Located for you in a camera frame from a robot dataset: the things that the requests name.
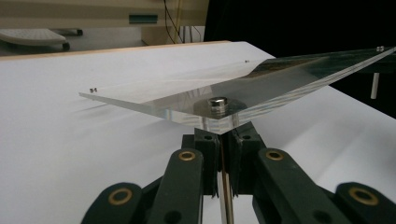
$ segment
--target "floor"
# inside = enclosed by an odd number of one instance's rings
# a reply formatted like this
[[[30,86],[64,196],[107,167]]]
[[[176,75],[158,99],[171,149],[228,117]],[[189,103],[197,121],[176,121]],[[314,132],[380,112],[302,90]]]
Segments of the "floor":
[[[92,49],[122,49],[142,47],[146,44],[141,40],[140,27],[118,28],[87,28],[83,35],[78,35],[77,30],[52,30],[66,37],[70,44],[69,51]],[[53,46],[10,46],[0,40],[0,56],[26,55],[63,52],[62,45]]]

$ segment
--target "round hole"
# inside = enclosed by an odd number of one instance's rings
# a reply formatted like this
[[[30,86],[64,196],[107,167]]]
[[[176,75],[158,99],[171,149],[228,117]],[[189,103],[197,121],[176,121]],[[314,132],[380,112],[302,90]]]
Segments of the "round hole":
[[[190,151],[183,151],[178,154],[178,158],[183,161],[192,161],[195,159],[195,154]]]
[[[322,211],[315,211],[314,218],[319,223],[324,223],[324,224],[332,223],[332,217],[329,214],[322,212]]]
[[[378,204],[378,198],[367,189],[353,187],[349,190],[349,195],[356,201],[366,205],[373,206]]]
[[[181,220],[181,214],[178,211],[171,211],[166,213],[163,220],[168,224],[175,224]]]
[[[265,156],[273,161],[281,161],[283,160],[283,155],[280,152],[277,151],[267,151],[267,153],[265,153]]]
[[[130,189],[116,189],[108,196],[108,202],[113,205],[122,205],[128,203],[132,196],[133,194]]]

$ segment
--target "transparent acrylic plate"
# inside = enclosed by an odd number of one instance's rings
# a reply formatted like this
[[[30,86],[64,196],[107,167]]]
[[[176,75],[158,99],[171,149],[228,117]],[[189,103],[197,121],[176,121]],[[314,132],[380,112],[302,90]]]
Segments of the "transparent acrylic plate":
[[[226,133],[390,55],[361,49],[234,63],[79,95],[212,133]],[[208,100],[227,99],[226,105]]]

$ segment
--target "white tabletop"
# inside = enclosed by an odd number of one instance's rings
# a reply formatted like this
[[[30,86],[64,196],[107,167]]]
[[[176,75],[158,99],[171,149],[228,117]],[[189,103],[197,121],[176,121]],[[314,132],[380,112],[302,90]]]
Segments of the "white tabletop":
[[[0,223],[79,223],[103,189],[163,175],[182,135],[193,133],[79,91],[265,54],[221,42],[0,59]],[[253,124],[323,188],[356,181],[396,202],[395,119],[325,87]],[[251,197],[233,205],[235,223],[258,223]],[[220,223],[218,199],[205,197],[204,223]]]

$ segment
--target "brass ring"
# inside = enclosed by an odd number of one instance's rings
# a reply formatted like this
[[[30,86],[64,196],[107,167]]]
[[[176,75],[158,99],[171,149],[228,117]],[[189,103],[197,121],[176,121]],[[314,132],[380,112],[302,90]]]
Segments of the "brass ring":
[[[195,153],[191,151],[183,151],[178,154],[178,158],[183,161],[192,161],[195,159]]]
[[[125,198],[123,198],[121,200],[116,199],[115,196],[118,193],[126,193]],[[113,205],[122,205],[122,204],[128,203],[128,201],[131,200],[132,196],[133,196],[133,194],[130,189],[127,189],[127,188],[116,189],[113,192],[111,192],[111,194],[108,196],[108,202]]]
[[[273,161],[281,161],[281,160],[283,160],[283,155],[282,155],[282,153],[277,152],[277,151],[274,151],[274,150],[267,151],[267,152],[265,153],[265,156],[266,156],[268,159],[271,159],[271,160],[273,160]]]
[[[363,198],[359,195],[359,193],[362,193],[368,197]],[[360,188],[353,187],[349,190],[349,195],[356,201],[358,201],[360,203],[364,203],[366,205],[374,206],[374,205],[378,204],[378,198],[372,192],[368,191],[367,189],[360,189]]]

